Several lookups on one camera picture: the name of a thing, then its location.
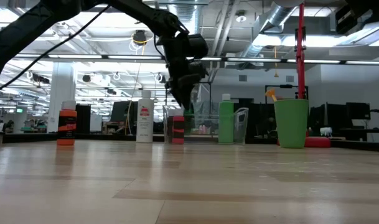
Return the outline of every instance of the ceiling pipe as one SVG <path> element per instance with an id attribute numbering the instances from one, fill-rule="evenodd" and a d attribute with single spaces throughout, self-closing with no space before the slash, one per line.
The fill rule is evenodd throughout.
<path id="1" fill-rule="evenodd" d="M 203 7 L 195 4 L 174 4 L 174 1 L 175 0 L 170 1 L 172 4 L 168 5 L 169 11 L 179 18 L 182 24 L 189 30 L 190 34 L 198 34 L 200 32 Z"/>
<path id="2" fill-rule="evenodd" d="M 239 2 L 240 2 L 240 0 L 234 0 L 234 2 L 233 2 L 233 6 L 232 6 L 232 9 L 231 9 L 231 14 L 230 14 L 228 22 L 227 22 L 227 24 L 225 26 L 224 34 L 222 35 L 222 40 L 221 40 L 220 46 L 219 46 L 218 51 L 217 51 L 217 56 L 221 55 L 222 50 L 223 50 L 224 45 L 225 45 L 225 42 L 227 41 L 229 30 L 230 30 L 230 28 L 232 26 L 232 21 L 235 18 L 235 14 L 236 14 L 236 10 L 238 9 Z"/>
<path id="3" fill-rule="evenodd" d="M 240 57 L 255 58 L 262 51 L 265 45 L 257 43 L 257 36 L 261 32 L 282 33 L 283 24 L 289 19 L 290 15 L 296 10 L 304 0 L 275 0 L 272 3 L 271 9 L 258 16 L 253 27 L 253 41 L 244 51 Z M 249 63 L 238 63 L 236 68 L 239 70 L 245 69 Z"/>
<path id="4" fill-rule="evenodd" d="M 225 22 L 225 17 L 227 16 L 229 1 L 230 0 L 224 0 L 223 6 L 222 6 L 221 19 L 220 19 L 220 22 L 218 23 L 217 33 L 215 34 L 212 51 L 210 53 L 210 55 L 213 55 L 213 56 L 215 54 L 215 51 L 217 50 L 217 45 L 218 45 L 218 41 L 220 40 L 222 27 Z"/>

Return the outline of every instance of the white object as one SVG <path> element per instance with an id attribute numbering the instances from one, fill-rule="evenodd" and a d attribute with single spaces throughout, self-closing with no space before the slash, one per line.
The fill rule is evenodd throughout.
<path id="1" fill-rule="evenodd" d="M 332 128 L 321 128 L 320 132 L 321 132 L 321 136 L 331 137 L 333 130 Z"/>
<path id="2" fill-rule="evenodd" d="M 102 115 L 91 114 L 90 131 L 102 131 Z"/>
<path id="3" fill-rule="evenodd" d="M 142 91 L 143 98 L 138 100 L 137 142 L 153 142 L 153 109 L 154 100 L 149 90 Z"/>
<path id="4" fill-rule="evenodd" d="M 76 101 L 75 100 L 63 101 L 62 110 L 76 110 Z"/>
<path id="5" fill-rule="evenodd" d="M 224 93 L 223 95 L 222 95 L 222 100 L 224 101 L 224 100 L 231 100 L 231 94 L 229 94 L 229 93 Z"/>

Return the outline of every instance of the green plastic cup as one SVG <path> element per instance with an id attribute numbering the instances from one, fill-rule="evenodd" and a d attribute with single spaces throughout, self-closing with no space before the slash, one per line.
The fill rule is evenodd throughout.
<path id="1" fill-rule="evenodd" d="M 308 100 L 278 100 L 274 105 L 281 147 L 303 148 L 307 135 Z"/>

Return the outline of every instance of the red object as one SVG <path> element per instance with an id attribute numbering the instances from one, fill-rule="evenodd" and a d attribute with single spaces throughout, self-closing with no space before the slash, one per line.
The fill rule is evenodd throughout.
<path id="1" fill-rule="evenodd" d="M 304 147 L 331 147 L 330 139 L 325 137 L 307 137 Z"/>
<path id="2" fill-rule="evenodd" d="M 172 119 L 172 143 L 184 143 L 185 118 L 183 116 L 174 116 Z"/>
<path id="3" fill-rule="evenodd" d="M 304 71 L 304 49 L 302 47 L 302 27 L 304 26 L 304 3 L 300 4 L 299 29 L 297 37 L 297 74 L 299 80 L 299 99 L 304 99 L 305 93 L 305 71 Z"/>
<path id="4" fill-rule="evenodd" d="M 77 112 L 74 110 L 59 111 L 58 146 L 72 146 L 75 144 Z"/>

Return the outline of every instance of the hanging cord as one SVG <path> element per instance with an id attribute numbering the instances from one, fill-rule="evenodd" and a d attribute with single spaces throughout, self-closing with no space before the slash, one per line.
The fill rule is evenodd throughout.
<path id="1" fill-rule="evenodd" d="M 275 63 L 275 78 L 279 78 L 279 75 L 278 75 L 278 63 Z"/>
<path id="2" fill-rule="evenodd" d="M 143 43 L 143 47 L 142 47 L 142 55 L 144 55 L 145 53 L 145 43 Z M 134 97 L 134 93 L 135 93 L 135 88 L 137 87 L 137 83 L 138 83 L 138 76 L 139 76 L 139 71 L 141 70 L 141 63 L 139 64 L 139 68 L 138 68 L 138 73 L 137 73 L 137 77 L 135 78 L 135 84 L 134 84 L 134 91 L 133 91 L 133 94 L 131 95 L 131 100 L 129 101 L 129 105 L 128 105 L 128 112 L 127 112 L 127 118 L 126 118 L 126 127 L 124 129 L 124 135 L 127 135 L 127 126 L 128 126 L 128 131 L 129 131 L 129 134 L 133 134 L 131 132 L 131 127 L 129 125 L 129 114 L 130 114 L 130 109 L 131 109 L 131 103 L 133 102 L 133 97 Z"/>

